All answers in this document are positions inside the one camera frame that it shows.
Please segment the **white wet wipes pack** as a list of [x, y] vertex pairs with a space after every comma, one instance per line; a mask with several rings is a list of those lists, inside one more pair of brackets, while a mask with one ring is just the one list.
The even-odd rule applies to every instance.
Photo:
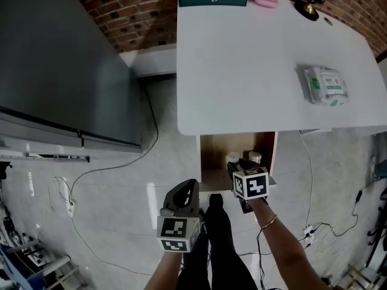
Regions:
[[311, 102], [318, 106], [339, 106], [349, 102], [349, 92], [338, 70], [314, 66], [304, 70]]

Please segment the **person's legs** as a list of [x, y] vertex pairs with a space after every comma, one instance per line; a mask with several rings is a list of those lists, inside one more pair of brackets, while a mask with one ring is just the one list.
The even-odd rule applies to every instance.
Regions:
[[229, 217], [221, 194], [212, 194], [203, 215], [205, 230], [193, 250], [184, 255], [176, 290], [258, 290], [233, 243]]

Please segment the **white desk drawer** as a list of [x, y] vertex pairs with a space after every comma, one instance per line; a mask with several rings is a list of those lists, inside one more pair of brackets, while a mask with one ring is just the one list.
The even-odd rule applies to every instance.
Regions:
[[201, 135], [197, 136], [200, 150], [200, 190], [202, 192], [230, 191], [232, 180], [226, 168], [226, 156], [238, 153], [247, 159], [250, 151], [262, 155], [261, 165], [270, 175], [273, 174], [277, 132], [253, 132], [241, 134]]

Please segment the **white desk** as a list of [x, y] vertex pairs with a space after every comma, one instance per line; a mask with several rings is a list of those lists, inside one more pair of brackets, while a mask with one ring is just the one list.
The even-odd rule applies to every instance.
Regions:
[[[387, 88], [365, 38], [322, 14], [302, 17], [288, 0], [273, 9], [180, 7], [177, 120], [183, 135], [387, 125]], [[338, 70], [349, 102], [312, 104], [303, 70]]]

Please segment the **person's left forearm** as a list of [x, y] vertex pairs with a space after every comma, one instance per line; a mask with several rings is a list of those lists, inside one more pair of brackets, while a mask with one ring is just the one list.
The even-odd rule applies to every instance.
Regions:
[[166, 251], [144, 290], [175, 290], [182, 258], [182, 253]]

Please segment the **blue bin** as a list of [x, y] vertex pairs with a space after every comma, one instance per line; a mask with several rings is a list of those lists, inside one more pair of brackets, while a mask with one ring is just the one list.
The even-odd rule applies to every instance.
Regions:
[[4, 271], [16, 286], [23, 290], [33, 290], [29, 283], [31, 269], [18, 256], [21, 246], [10, 247], [0, 244], [0, 258], [4, 262]]

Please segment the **person's right forearm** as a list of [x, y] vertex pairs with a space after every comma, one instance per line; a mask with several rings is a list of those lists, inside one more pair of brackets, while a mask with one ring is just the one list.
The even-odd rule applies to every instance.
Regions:
[[288, 290], [329, 290], [296, 237], [261, 198], [249, 201]]

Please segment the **white metal shelf rack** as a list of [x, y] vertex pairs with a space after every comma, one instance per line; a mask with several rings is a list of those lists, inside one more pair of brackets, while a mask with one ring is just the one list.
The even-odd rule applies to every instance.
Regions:
[[66, 154], [44, 154], [19, 152], [0, 149], [0, 161], [24, 160], [24, 161], [52, 161], [57, 163], [89, 163], [89, 156], [66, 155]]

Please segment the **grey refrigerator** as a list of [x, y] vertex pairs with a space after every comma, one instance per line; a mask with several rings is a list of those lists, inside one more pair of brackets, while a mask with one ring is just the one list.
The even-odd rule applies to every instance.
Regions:
[[0, 150], [140, 153], [140, 96], [78, 0], [0, 0]]

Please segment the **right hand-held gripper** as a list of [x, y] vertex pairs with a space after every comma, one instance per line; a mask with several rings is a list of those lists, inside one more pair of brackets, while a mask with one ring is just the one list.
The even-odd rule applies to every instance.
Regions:
[[227, 171], [232, 174], [233, 193], [239, 198], [243, 213], [253, 211], [249, 200], [263, 198], [269, 194], [269, 175], [265, 167], [254, 161], [239, 159], [238, 164], [227, 163]]

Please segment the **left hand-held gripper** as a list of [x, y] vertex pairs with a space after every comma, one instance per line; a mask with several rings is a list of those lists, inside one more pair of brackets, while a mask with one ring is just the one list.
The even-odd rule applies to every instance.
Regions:
[[157, 240], [164, 251], [189, 253], [201, 233], [199, 183], [188, 179], [171, 189], [157, 217]]

